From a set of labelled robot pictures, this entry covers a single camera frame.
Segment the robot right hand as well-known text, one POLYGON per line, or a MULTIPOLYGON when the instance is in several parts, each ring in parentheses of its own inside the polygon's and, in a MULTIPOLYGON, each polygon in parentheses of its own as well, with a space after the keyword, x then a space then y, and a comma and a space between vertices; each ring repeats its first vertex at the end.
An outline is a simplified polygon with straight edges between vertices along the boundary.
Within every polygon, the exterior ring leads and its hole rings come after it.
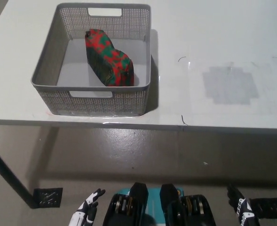
POLYGON ((245 198, 233 184, 228 185, 227 196, 230 206, 238 217, 240 226, 260 226, 249 199, 245 198))

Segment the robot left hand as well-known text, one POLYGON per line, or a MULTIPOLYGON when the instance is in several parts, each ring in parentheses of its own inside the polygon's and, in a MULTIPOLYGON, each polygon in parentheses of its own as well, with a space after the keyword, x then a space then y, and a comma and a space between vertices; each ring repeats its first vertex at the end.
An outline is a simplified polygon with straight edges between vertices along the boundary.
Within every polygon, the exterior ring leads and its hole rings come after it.
POLYGON ((91 193, 73 213, 69 226, 92 226, 97 213, 97 199, 105 194, 105 189, 91 193))

